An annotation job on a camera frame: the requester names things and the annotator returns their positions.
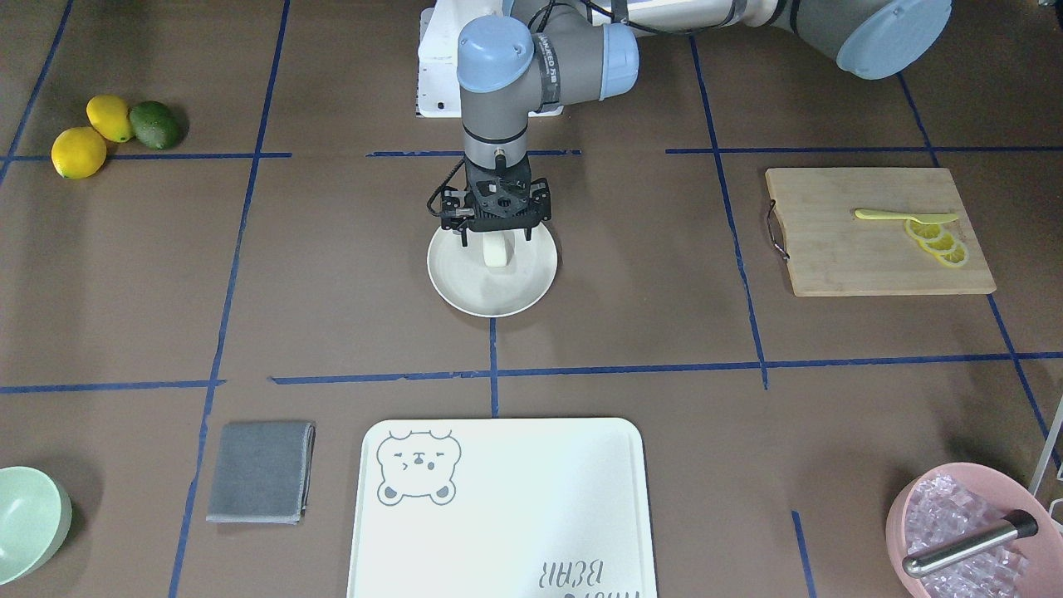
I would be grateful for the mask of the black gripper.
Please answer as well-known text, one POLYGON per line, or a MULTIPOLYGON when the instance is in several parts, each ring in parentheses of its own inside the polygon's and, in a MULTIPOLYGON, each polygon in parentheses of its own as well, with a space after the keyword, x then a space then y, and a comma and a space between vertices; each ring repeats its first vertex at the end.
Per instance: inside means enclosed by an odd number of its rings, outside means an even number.
POLYGON ((523 230, 532 242, 534 228, 553 218, 549 181, 532 177, 528 159, 502 169, 461 159, 438 186, 438 198, 439 227, 457 232, 462 247, 468 232, 523 230))

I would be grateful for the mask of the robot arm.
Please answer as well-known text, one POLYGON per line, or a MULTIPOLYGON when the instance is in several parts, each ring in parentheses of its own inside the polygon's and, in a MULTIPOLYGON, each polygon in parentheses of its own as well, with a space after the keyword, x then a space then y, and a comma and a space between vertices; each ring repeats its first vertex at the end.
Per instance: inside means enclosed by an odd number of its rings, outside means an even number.
POLYGON ((428 200, 441 230, 532 230, 551 218, 534 180, 532 115, 606 100, 634 87, 641 37, 691 37, 733 24, 779 27, 879 80, 918 59, 952 16, 949 1, 502 1, 457 31, 455 80, 463 127, 463 187, 428 200))

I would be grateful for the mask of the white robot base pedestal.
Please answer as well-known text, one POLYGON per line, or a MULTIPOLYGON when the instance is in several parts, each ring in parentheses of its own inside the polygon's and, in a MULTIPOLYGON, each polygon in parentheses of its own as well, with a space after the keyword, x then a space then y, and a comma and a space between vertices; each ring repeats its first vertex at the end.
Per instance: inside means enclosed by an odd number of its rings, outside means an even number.
POLYGON ((528 71, 528 19, 546 1, 437 1, 420 15, 417 113, 457 118, 462 89, 490 92, 528 71))

